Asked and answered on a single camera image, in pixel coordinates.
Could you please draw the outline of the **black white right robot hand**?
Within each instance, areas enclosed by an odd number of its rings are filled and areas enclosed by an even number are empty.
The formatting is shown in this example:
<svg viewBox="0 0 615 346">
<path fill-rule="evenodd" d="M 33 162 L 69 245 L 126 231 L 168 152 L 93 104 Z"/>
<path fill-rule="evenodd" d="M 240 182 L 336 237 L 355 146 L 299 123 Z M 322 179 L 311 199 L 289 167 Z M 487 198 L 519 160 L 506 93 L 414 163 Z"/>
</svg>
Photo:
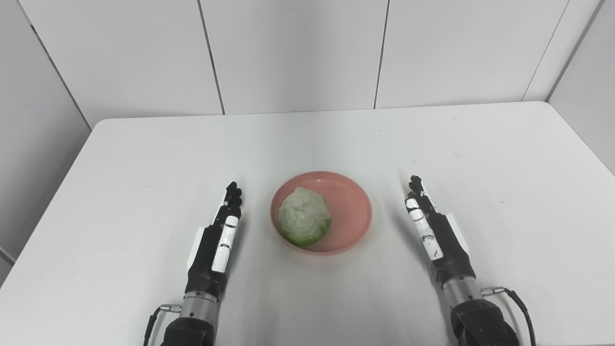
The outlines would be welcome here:
<svg viewBox="0 0 615 346">
<path fill-rule="evenodd" d="M 459 241 L 459 231 L 455 230 L 453 219 L 436 210 L 424 190 L 421 177 L 411 176 L 408 186 L 406 210 L 432 263 L 437 284 L 444 289 L 447 283 L 477 278 L 469 254 Z"/>
</svg>

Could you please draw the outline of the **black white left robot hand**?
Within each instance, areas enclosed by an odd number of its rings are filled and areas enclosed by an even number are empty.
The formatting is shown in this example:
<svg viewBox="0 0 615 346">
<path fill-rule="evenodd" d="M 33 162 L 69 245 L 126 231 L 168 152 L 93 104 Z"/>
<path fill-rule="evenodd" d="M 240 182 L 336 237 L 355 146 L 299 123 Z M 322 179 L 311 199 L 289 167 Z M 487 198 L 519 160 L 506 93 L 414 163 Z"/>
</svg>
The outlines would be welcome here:
<svg viewBox="0 0 615 346">
<path fill-rule="evenodd" d="M 220 300 L 228 284 L 228 274 L 212 269 L 223 226 L 229 216 L 241 217 L 242 189 L 236 181 L 226 187 L 222 205 L 211 225 L 204 229 L 194 261 L 187 272 L 187 284 L 184 291 L 188 293 L 207 293 Z"/>
</svg>

